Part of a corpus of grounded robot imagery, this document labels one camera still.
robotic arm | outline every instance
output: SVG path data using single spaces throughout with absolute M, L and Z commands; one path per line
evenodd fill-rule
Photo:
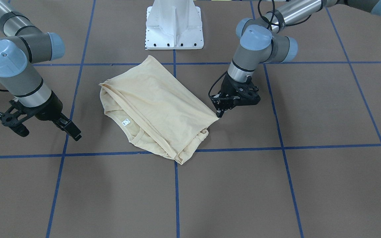
M 35 116 L 52 121 L 73 137 L 81 131 L 62 114 L 63 104 L 44 83 L 32 63 L 59 59 L 64 55 L 64 42 L 56 33 L 43 33 L 28 18 L 0 0 L 0 83 L 15 97 L 11 107 L 0 113 L 2 124 L 22 137 L 29 134 L 23 122 Z
M 345 4 L 381 16 L 381 0 L 293 0 L 256 20 L 245 18 L 236 27 L 240 38 L 229 69 L 222 77 L 221 89 L 208 96 L 217 110 L 217 116 L 236 106 L 256 105 L 260 101 L 252 75 L 258 63 L 288 62 L 298 52 L 298 43 L 291 37 L 279 36 L 287 26 L 299 24 L 311 14 L 336 4 Z

white label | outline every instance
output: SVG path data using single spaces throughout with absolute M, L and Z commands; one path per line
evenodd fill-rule
M 127 126 L 127 125 L 129 125 L 130 121 L 129 121 L 129 119 L 126 119 L 122 123 L 124 126 Z

white plastic mount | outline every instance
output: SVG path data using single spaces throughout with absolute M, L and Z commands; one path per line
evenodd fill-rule
M 201 9 L 192 0 L 155 0 L 148 7 L 146 49 L 194 50 L 203 46 Z

folded cloth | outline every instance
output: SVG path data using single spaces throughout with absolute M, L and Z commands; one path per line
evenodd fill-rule
M 130 143 L 179 164 L 191 158 L 218 120 L 152 56 L 100 86 L 104 114 Z

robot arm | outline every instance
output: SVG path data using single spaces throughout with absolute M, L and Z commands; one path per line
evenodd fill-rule
M 336 4 L 381 16 L 381 0 L 292 0 L 261 18 L 240 21 L 236 27 L 239 45 L 227 72 L 218 79 L 224 76 L 221 89 L 216 95 L 210 95 L 212 88 L 208 92 L 217 116 L 221 117 L 226 110 L 236 106 L 258 104 L 258 88 L 251 81 L 258 64 L 291 61 L 298 52 L 295 39 L 277 33 L 324 7 Z
M 36 116 L 52 121 L 74 140 L 81 131 L 62 114 L 62 102 L 44 83 L 32 63 L 59 59 L 65 47 L 56 33 L 43 33 L 28 18 L 0 0 L 0 83 L 15 97 L 5 113 L 0 114 L 4 126 L 22 137 L 29 134 L 23 122 Z

